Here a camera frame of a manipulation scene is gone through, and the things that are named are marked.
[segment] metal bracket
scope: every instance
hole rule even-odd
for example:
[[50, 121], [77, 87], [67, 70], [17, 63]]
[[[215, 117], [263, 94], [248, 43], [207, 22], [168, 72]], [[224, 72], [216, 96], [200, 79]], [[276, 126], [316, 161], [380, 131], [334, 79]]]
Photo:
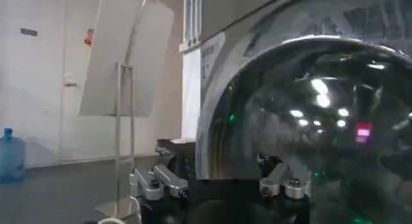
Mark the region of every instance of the metal bracket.
[[153, 174], [168, 186], [170, 195], [175, 198], [186, 198], [189, 195], [189, 184], [187, 180], [181, 179], [173, 174], [166, 166], [156, 165]]
[[130, 195], [144, 196], [147, 200], [156, 201], [164, 196], [164, 185], [149, 171], [136, 168], [130, 178]]

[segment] washing machine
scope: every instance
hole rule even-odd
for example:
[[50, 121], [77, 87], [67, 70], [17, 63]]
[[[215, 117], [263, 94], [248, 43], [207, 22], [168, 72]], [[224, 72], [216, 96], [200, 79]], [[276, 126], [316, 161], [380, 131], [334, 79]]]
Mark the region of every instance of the washing machine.
[[412, 223], [411, 40], [412, 0], [203, 0], [197, 179], [305, 186], [307, 223]]

